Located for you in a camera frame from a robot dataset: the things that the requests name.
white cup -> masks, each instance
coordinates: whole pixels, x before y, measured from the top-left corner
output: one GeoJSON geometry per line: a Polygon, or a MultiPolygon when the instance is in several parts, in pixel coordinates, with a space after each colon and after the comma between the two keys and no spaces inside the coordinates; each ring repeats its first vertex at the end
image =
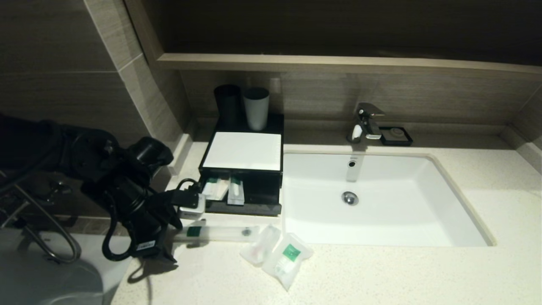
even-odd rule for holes
{"type": "Polygon", "coordinates": [[[243,100],[248,127],[254,131],[263,130],[267,126],[269,91],[264,88],[250,88],[243,94],[243,100]]]}

green label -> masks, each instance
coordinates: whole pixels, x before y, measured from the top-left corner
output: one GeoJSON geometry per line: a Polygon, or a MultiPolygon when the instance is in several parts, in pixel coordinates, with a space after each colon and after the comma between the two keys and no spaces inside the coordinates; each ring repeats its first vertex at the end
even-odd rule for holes
{"type": "Polygon", "coordinates": [[[202,230],[201,227],[189,227],[186,232],[187,237],[199,237],[199,232],[202,230]]]}
{"type": "Polygon", "coordinates": [[[292,246],[292,244],[289,244],[286,249],[284,249],[282,254],[292,262],[295,262],[295,259],[298,257],[299,253],[301,253],[301,251],[292,246]]]}

sticker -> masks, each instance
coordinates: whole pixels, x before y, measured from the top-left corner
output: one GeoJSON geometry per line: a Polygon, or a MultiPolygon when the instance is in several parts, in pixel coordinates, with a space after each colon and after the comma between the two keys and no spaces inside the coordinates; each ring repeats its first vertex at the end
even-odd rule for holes
{"type": "Polygon", "coordinates": [[[288,244],[286,249],[284,249],[284,252],[282,254],[286,256],[289,260],[292,262],[295,262],[295,259],[298,257],[298,255],[301,253],[298,249],[296,249],[292,244],[288,244]]]}
{"type": "Polygon", "coordinates": [[[150,242],[144,242],[144,243],[141,243],[141,244],[137,245],[135,250],[139,251],[139,250],[152,248],[152,247],[154,247],[155,244],[156,244],[156,240],[151,240],[150,242]]]}
{"type": "Polygon", "coordinates": [[[201,230],[201,227],[189,227],[188,231],[186,232],[186,237],[199,237],[201,230]]]}

plastic bag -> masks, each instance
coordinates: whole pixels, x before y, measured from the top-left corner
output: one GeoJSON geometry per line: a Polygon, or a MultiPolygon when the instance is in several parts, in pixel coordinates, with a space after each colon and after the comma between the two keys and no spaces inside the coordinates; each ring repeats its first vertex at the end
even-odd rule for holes
{"type": "Polygon", "coordinates": [[[262,269],[276,277],[286,290],[294,282],[301,262],[312,255],[313,251],[293,233],[284,236],[279,246],[263,263],[262,269]]]}
{"type": "Polygon", "coordinates": [[[254,266],[260,266],[273,251],[279,241],[280,230],[268,225],[260,233],[258,240],[241,249],[241,256],[254,266]]]}

black cup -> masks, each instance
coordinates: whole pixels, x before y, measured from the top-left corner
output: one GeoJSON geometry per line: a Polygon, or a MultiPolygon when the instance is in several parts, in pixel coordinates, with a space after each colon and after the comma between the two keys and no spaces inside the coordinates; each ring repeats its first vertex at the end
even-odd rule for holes
{"type": "Polygon", "coordinates": [[[222,85],[215,88],[215,100],[223,127],[236,127],[240,124],[241,88],[235,85],[222,85]]]}

